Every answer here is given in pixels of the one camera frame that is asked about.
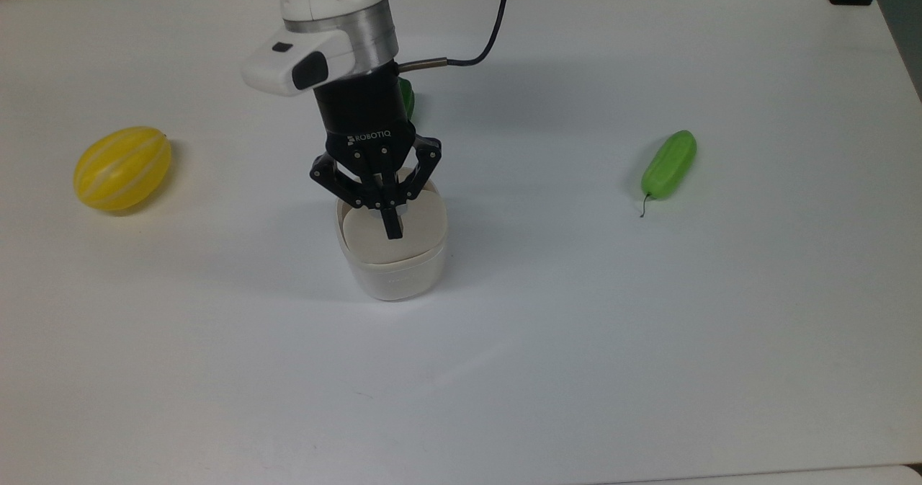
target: yellow striped melon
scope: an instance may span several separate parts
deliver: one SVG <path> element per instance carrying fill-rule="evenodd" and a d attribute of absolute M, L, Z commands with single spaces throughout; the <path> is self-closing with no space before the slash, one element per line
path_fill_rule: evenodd
<path fill-rule="evenodd" d="M 170 141 L 160 130 L 125 128 L 83 152 L 73 171 L 73 191 L 91 208 L 122 210 L 159 186 L 170 160 Z"/>

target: black cable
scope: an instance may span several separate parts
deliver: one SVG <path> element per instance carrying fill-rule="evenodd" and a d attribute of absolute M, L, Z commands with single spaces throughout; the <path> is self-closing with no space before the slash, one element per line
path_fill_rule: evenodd
<path fill-rule="evenodd" d="M 487 55 L 490 54 L 490 50 L 493 49 L 493 44 L 496 42 L 496 36 L 500 34 L 500 25 L 503 23 L 503 13 L 505 10 L 506 0 L 500 0 L 500 9 L 496 12 L 496 22 L 493 25 L 493 34 L 490 35 L 490 41 L 487 42 L 486 48 L 483 49 L 483 52 L 481 52 L 477 58 L 448 59 L 448 65 L 454 65 L 455 67 L 470 67 L 471 65 L 479 64 L 484 58 L 487 58 Z"/>

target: toy cucumber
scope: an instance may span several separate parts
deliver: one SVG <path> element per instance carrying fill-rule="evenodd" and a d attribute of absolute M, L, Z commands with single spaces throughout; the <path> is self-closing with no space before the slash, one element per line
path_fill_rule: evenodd
<path fill-rule="evenodd" d="M 646 200 L 665 199 L 684 179 L 692 166 L 698 143 L 688 130 L 673 134 L 656 152 L 650 166 L 643 172 L 640 187 L 643 190 L 643 215 L 646 215 Z"/>

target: green cucumber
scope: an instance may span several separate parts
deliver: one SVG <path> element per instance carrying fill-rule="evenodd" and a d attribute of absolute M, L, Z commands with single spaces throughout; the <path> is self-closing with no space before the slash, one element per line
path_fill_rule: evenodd
<path fill-rule="evenodd" d="M 398 78 L 398 84 L 400 85 L 400 96 L 404 100 L 406 119 L 410 120 L 413 117 L 413 108 L 416 107 L 416 95 L 413 94 L 413 85 L 405 78 Z"/>
<path fill-rule="evenodd" d="M 688 130 L 678 131 L 666 140 L 643 172 L 640 182 L 645 194 L 643 203 L 646 204 L 646 200 L 651 198 L 665 199 L 675 192 L 692 166 L 697 152 L 698 143 Z"/>

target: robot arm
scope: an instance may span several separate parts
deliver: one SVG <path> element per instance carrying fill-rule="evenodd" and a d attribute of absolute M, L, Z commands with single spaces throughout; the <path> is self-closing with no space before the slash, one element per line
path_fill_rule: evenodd
<path fill-rule="evenodd" d="M 270 94 L 296 95 L 391 61 L 388 0 L 279 0 L 284 27 L 243 64 L 243 80 Z"/>
<path fill-rule="evenodd" d="M 288 97 L 313 89 L 327 135 L 326 153 L 310 176 L 348 205 L 381 213 L 388 238 L 402 238 L 399 216 L 419 195 L 442 148 L 417 135 L 406 118 L 388 0 L 280 1 L 284 27 L 246 59 L 243 80 Z M 418 164 L 400 180 L 398 170 L 414 148 Z"/>

